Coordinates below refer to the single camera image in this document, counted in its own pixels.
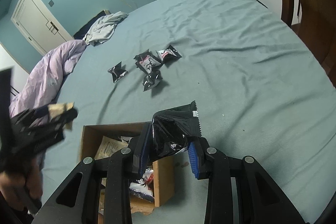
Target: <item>black snack packet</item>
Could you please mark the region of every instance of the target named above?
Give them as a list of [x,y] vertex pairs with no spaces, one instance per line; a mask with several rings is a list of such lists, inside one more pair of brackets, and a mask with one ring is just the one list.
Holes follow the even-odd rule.
[[156,112],[152,119],[152,130],[152,159],[187,150],[190,137],[202,136],[196,102]]
[[121,68],[121,62],[120,62],[117,65],[115,65],[113,68],[109,69],[108,72],[112,74],[113,83],[115,83],[127,73],[127,70],[124,70]]
[[159,70],[152,71],[143,78],[143,91],[151,90],[156,87],[162,80],[161,72]]
[[161,59],[162,63],[166,63],[167,61],[170,60],[180,59],[182,57],[172,45],[169,45],[169,47],[166,50],[156,52],[159,58]]
[[145,73],[151,73],[155,70],[155,67],[159,67],[162,65],[162,62],[155,57],[149,49],[141,54],[138,54],[134,57],[136,60],[136,66],[144,71]]

